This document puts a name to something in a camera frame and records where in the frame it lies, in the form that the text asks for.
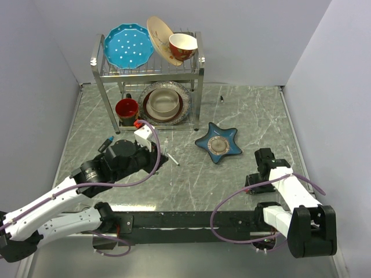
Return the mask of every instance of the dish rack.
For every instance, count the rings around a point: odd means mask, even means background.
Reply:
[[[191,109],[188,116],[179,124],[173,126],[155,126],[157,129],[199,129],[199,116],[201,110],[201,98],[203,87],[203,75],[205,71],[205,55],[203,53],[201,32],[180,31],[194,36],[197,39],[198,51],[192,58],[176,67],[167,62],[157,52],[150,57],[148,62],[134,69],[120,69],[110,64],[103,52],[104,35],[98,34],[94,44],[90,66],[97,83],[103,103],[116,134],[121,130],[136,130],[134,126],[121,126],[118,124],[111,103],[108,99],[105,83],[117,83],[121,92],[121,98],[127,93],[138,100],[140,93],[151,83],[157,81],[175,81],[182,83],[191,93]]]

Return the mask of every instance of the gray marble floor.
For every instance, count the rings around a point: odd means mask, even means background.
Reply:
[[[121,97],[118,87],[110,85],[106,88],[114,106]],[[115,135],[96,85],[84,86],[82,91],[58,183],[82,162],[96,156],[103,141]],[[219,101],[220,96],[224,98],[223,103]],[[243,149],[243,154],[226,157],[220,164],[212,163],[209,155],[194,144],[197,138],[206,134],[209,122],[222,129],[236,127],[236,143]],[[277,87],[205,85],[200,130],[161,130],[159,137],[161,143],[166,137],[169,139],[168,152],[180,166],[168,161],[158,175],[145,183],[131,188],[112,188],[69,211],[78,211],[99,201],[109,202],[114,210],[121,211],[213,210],[221,200],[244,185],[246,175],[256,172],[254,151],[259,148],[271,148],[277,158],[285,158],[295,172],[303,173]],[[125,131],[115,136],[115,140],[123,138],[133,141],[133,132]],[[140,171],[120,183],[139,180],[146,174]],[[256,196],[242,193],[221,209],[253,210],[258,202],[268,200],[285,205],[278,193]]]

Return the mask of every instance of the star-shaped plate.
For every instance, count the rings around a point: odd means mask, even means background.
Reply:
[[[242,150],[234,141],[237,129],[221,129],[209,123],[208,133],[195,141],[196,146],[207,150],[211,160],[216,164],[225,156],[240,155]]]

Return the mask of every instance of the white bowl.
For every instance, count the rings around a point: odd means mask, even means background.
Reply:
[[[148,103],[152,110],[161,117],[174,116],[180,106],[176,91],[166,88],[154,90],[148,99]]]

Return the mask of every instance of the plate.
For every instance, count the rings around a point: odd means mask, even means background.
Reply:
[[[210,122],[208,133],[195,141],[196,146],[205,149],[211,160],[217,164],[223,157],[228,155],[240,155],[242,150],[234,141],[237,133],[236,128],[221,129]]]
[[[104,40],[104,54],[112,65],[128,69],[145,64],[153,54],[148,30],[138,24],[121,24]]]
[[[168,122],[168,121],[170,121],[172,119],[175,119],[176,117],[179,116],[179,114],[180,114],[180,112],[183,108],[183,99],[180,97],[180,95],[178,93],[177,94],[178,94],[178,97],[179,97],[179,109],[178,109],[178,111],[175,115],[168,116],[168,117],[161,117],[161,116],[157,115],[156,112],[152,109],[152,107],[148,103],[148,99],[150,98],[151,93],[149,93],[143,101],[143,109],[144,109],[144,113],[146,115],[148,115],[149,117],[151,117],[153,120],[155,120],[157,122]]]
[[[175,115],[174,118],[167,120],[166,122],[160,121],[153,119],[146,113],[146,106],[144,105],[144,101],[148,101],[149,94],[154,91],[155,89],[160,89],[160,88],[167,88],[167,89],[172,89],[177,92],[179,95],[179,102],[182,104],[181,109],[179,109],[177,115]],[[143,92],[140,94],[139,99],[138,99],[138,104],[139,104],[139,111],[140,111],[140,116],[147,122],[149,122],[152,125],[155,126],[173,126],[176,125],[177,123],[180,123],[182,120],[184,120],[191,108],[191,94],[190,92],[181,84],[174,82],[174,81],[159,81],[155,82],[153,84],[150,84],[148,87],[146,87]]]
[[[150,34],[150,40],[157,51],[169,63],[180,66],[182,61],[176,60],[169,48],[169,38],[173,35],[173,31],[159,19],[157,16],[151,16],[147,20],[147,28]]]

